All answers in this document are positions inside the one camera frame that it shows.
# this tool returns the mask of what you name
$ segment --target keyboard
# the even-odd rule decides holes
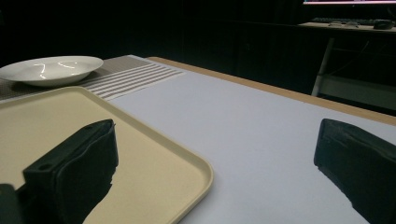
[[[341,19],[341,18],[319,18],[316,17],[312,19],[310,22],[318,22],[318,23],[331,23],[331,22],[341,22],[343,24],[347,24],[348,22],[356,22],[359,25],[367,25],[374,26],[375,21],[377,20],[364,20],[364,19]]]

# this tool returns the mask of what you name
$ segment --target dark background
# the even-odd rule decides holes
[[[297,26],[314,17],[393,19],[385,7],[307,7],[303,0],[0,3],[0,66],[34,58],[158,56],[310,94],[328,71],[396,86],[396,35]]]

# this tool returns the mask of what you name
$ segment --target tray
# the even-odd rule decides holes
[[[206,196],[207,161],[81,87],[0,104],[0,183],[19,188],[25,167],[100,119],[116,123],[120,164],[84,223],[176,223]]]

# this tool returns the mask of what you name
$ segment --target white striped cloth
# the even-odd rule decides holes
[[[105,100],[112,100],[182,75],[184,75],[182,71],[150,63],[118,73],[83,80],[78,85]]]

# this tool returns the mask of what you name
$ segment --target monitor screen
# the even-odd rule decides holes
[[[389,5],[396,4],[396,0],[304,0],[304,5]]]

